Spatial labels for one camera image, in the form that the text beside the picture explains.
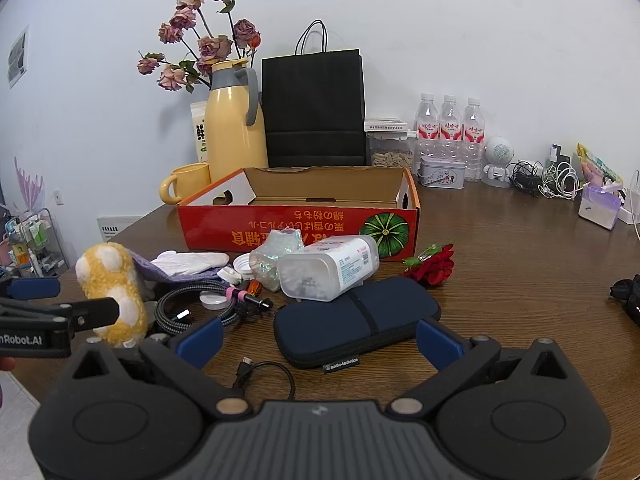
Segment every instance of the red cardboard box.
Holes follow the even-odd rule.
[[[244,168],[177,207],[190,249],[249,252],[272,229],[291,227],[305,245],[369,234],[393,262],[413,256],[420,214],[408,170],[370,167]]]

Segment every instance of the green pumpkin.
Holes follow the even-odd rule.
[[[370,216],[360,228],[361,235],[369,235],[378,244],[380,259],[396,256],[409,241],[409,224],[391,212]]]

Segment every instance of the white floor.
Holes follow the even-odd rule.
[[[0,372],[0,478],[2,480],[42,480],[29,445],[27,430],[38,401],[7,372]]]

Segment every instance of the nuts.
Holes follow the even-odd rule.
[[[410,170],[414,156],[407,152],[384,152],[371,155],[371,165],[382,168],[407,168]]]

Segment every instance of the yellow plush toy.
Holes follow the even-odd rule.
[[[97,244],[76,263],[76,278],[89,300],[111,297],[120,305],[120,317],[111,326],[94,330],[109,346],[130,348],[146,334],[146,311],[138,292],[133,260],[123,246]]]

